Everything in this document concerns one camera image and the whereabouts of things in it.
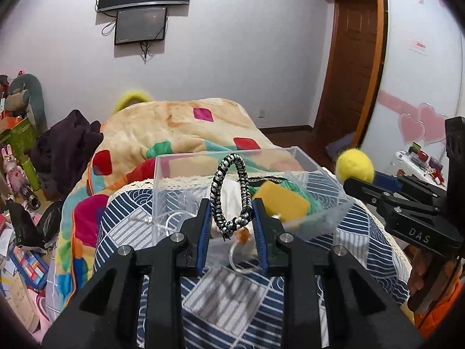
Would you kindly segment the black plastic bag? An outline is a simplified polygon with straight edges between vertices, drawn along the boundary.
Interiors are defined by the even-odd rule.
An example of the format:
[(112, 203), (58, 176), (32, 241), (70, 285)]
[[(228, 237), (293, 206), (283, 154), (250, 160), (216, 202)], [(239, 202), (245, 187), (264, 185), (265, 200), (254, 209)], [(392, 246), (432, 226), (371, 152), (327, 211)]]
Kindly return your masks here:
[(30, 213), (19, 203), (9, 199), (6, 202), (6, 208), (10, 212), (16, 246), (42, 254), (46, 253), (58, 238), (63, 205), (63, 201), (51, 203), (35, 225)]

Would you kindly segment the white cloth drawstring pouch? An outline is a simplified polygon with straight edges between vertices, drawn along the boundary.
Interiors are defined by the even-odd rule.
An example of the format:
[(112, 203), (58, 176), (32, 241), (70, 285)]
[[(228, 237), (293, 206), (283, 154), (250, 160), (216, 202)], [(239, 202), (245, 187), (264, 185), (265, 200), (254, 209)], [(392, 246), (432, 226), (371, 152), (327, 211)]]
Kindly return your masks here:
[[(240, 185), (236, 180), (226, 179), (221, 188), (221, 208), (226, 221), (230, 221), (237, 217), (242, 210)], [(252, 223), (248, 223), (241, 230), (248, 229), (250, 234), (253, 233)], [(212, 220), (211, 236), (213, 239), (221, 238), (219, 229), (216, 223)]]

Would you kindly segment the blue white patterned tablecloth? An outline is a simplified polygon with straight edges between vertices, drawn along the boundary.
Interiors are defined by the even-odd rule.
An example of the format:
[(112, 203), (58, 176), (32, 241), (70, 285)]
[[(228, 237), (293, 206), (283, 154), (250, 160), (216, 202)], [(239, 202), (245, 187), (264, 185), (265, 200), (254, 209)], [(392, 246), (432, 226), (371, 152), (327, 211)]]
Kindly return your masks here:
[[(94, 268), (100, 269), (123, 245), (152, 245), (152, 231), (176, 232), (209, 195), (209, 177), (136, 181), (111, 195), (99, 223)], [(406, 255), (360, 202), (355, 202), (332, 233), (314, 246), (346, 247), (400, 306), (407, 302), (412, 270)], [(188, 348), (277, 348), (284, 309), (284, 281), (264, 277), (253, 254), (255, 244), (233, 244), (214, 235), (210, 262), (199, 277), (180, 283)]]

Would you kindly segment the green cardboard box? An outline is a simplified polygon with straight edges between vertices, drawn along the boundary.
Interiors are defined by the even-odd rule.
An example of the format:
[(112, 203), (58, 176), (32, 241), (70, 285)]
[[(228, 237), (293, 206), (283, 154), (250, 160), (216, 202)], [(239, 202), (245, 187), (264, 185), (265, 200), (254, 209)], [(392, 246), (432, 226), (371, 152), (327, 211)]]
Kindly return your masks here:
[(37, 130), (28, 118), (24, 118), (11, 129), (1, 132), (1, 147), (7, 147), (9, 144), (13, 156), (22, 163), (28, 160), (27, 152), (33, 148), (38, 137)]

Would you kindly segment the pink rabbit figurine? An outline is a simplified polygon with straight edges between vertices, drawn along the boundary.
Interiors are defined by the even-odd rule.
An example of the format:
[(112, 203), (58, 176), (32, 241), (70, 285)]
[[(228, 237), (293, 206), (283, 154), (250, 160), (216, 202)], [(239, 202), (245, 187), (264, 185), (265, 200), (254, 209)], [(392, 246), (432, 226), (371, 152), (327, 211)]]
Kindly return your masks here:
[(12, 147), (7, 144), (6, 147), (1, 148), (1, 155), (3, 159), (3, 169), (6, 173), (6, 182), (8, 184), (9, 199), (15, 199), (21, 193), (21, 187), (29, 185), (26, 173), (17, 163), (17, 159), (12, 153)]

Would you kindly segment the yellow felt ball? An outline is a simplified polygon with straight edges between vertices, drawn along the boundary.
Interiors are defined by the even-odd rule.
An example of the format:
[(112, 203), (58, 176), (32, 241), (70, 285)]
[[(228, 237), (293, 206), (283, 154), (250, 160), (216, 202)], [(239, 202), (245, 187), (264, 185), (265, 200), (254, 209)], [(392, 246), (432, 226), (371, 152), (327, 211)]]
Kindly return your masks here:
[(371, 159), (360, 149), (345, 150), (336, 160), (335, 175), (341, 184), (351, 177), (371, 184), (374, 174)]

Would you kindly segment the green cylinder bottle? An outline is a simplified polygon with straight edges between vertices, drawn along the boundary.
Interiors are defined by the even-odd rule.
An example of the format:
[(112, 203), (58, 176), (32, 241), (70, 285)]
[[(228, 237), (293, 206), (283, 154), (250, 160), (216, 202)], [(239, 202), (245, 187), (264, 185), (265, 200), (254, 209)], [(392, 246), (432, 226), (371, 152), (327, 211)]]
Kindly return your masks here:
[(40, 189), (39, 178), (29, 156), (24, 155), (21, 157), (21, 167), (28, 178), (32, 191), (38, 191)]

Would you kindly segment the grey plush dinosaur toy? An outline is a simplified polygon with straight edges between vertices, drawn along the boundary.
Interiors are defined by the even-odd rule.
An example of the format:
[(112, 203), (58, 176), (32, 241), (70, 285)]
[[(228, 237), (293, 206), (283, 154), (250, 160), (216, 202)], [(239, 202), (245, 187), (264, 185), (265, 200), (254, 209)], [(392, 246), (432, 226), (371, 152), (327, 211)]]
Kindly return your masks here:
[(39, 134), (47, 130), (42, 86), (34, 75), (25, 73), (10, 83), (4, 108), (15, 115), (25, 113)]

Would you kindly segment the yellow fuzzy cushion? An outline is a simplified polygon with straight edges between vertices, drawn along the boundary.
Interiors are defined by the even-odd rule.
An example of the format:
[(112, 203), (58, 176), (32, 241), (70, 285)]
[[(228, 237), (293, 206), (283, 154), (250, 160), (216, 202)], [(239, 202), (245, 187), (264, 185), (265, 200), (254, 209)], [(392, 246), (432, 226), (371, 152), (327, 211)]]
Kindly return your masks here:
[(151, 102), (153, 99), (143, 91), (127, 91), (117, 100), (113, 113), (117, 113), (125, 108), (144, 102)]

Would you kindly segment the beige fleece patchwork blanket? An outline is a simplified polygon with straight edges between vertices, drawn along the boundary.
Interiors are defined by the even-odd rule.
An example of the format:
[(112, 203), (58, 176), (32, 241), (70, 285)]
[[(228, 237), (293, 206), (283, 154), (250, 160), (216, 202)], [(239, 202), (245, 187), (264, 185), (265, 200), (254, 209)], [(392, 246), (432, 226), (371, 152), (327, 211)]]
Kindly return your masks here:
[(157, 156), (275, 147), (242, 105), (221, 98), (137, 103), (113, 114), (100, 132), (103, 142), (62, 208), (53, 278), (46, 288), (53, 319), (92, 277), (97, 207), (125, 185), (151, 178)]

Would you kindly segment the yellow sponge block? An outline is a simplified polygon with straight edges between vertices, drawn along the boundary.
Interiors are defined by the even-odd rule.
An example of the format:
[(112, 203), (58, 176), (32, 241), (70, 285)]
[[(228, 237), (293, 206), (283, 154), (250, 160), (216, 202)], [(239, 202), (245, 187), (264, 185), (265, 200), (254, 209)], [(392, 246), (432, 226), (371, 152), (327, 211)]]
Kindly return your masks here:
[(266, 180), (252, 198), (261, 199), (266, 213), (278, 216), (282, 222), (305, 217), (311, 207), (310, 202), (298, 193), (270, 180)]

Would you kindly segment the dark purple clothing heap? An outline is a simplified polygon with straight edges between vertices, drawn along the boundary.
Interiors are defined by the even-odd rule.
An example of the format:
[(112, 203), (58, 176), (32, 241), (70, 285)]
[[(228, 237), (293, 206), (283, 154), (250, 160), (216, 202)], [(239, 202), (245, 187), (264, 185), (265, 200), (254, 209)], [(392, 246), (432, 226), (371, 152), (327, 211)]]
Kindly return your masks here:
[(100, 128), (73, 110), (37, 138), (28, 155), (46, 196), (65, 199), (72, 191), (103, 142)]

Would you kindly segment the small black wall monitor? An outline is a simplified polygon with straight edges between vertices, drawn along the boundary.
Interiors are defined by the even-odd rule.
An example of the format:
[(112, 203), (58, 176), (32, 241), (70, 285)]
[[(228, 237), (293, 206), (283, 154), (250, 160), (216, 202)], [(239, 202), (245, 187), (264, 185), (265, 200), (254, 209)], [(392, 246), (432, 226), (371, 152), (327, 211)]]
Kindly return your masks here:
[(168, 9), (141, 7), (119, 10), (116, 16), (114, 45), (153, 42), (165, 39)]

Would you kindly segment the grey bag by door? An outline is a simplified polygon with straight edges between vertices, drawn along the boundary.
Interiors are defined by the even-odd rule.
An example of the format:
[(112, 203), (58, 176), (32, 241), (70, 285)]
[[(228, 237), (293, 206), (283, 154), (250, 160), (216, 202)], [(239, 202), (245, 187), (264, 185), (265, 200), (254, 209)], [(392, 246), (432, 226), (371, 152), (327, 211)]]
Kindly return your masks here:
[(345, 136), (341, 137), (338, 140), (335, 140), (325, 147), (325, 151), (327, 155), (335, 161), (337, 159), (337, 156), (339, 153), (341, 153), (344, 150), (347, 150), (352, 143), (353, 137), (354, 137), (354, 132), (350, 134), (346, 134)]

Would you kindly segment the pink heart wall sticker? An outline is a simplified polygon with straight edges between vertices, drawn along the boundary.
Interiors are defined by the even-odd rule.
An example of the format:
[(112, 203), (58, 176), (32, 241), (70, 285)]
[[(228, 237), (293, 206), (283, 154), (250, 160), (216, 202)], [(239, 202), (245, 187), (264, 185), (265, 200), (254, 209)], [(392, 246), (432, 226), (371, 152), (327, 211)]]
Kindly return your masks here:
[(445, 121), (448, 119), (442, 113), (437, 113), (428, 104), (421, 104), (415, 114), (401, 113), (398, 127), (404, 143), (423, 141), (425, 145), (443, 143), (446, 140)]

